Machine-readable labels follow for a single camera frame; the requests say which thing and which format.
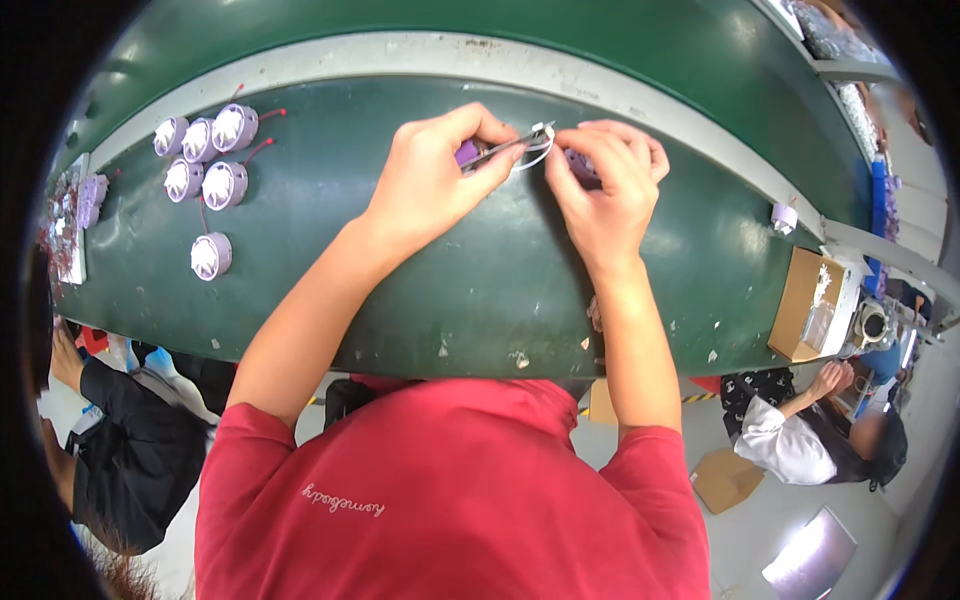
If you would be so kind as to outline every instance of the fluorescent light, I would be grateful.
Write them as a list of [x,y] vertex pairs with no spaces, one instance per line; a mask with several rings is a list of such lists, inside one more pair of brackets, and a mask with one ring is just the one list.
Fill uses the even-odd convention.
[[913,344],[917,341],[917,330],[910,330],[910,341],[906,343],[906,352],[903,353],[903,360],[900,361],[900,368],[906,369],[906,364],[910,362],[910,356],[913,354]]

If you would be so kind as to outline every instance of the box of components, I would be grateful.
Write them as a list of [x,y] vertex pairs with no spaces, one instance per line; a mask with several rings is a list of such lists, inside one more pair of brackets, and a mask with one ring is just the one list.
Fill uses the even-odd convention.
[[767,345],[798,363],[839,352],[861,280],[855,270],[831,258],[794,248]]

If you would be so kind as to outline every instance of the white debris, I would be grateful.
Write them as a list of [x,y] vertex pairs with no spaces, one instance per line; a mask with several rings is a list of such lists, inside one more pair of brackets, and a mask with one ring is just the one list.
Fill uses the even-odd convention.
[[178,162],[167,171],[167,179],[163,181],[163,187],[167,188],[167,193],[171,196],[179,196],[186,189],[189,179],[190,173],[186,165]]
[[174,141],[174,135],[177,129],[174,127],[174,120],[167,119],[154,132],[154,144],[163,152],[170,148],[170,142]]
[[527,355],[525,352],[521,352],[518,350],[516,352],[511,352],[510,354],[508,354],[508,356],[516,358],[516,367],[518,369],[526,369],[527,366],[530,365],[530,359],[527,358]]

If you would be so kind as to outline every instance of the paint chip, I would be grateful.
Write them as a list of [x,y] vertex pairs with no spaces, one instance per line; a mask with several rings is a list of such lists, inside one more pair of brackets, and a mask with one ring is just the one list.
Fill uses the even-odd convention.
[[526,369],[530,365],[530,359],[527,358],[525,352],[517,350],[516,352],[511,352],[508,356],[516,358],[516,367],[518,369]]

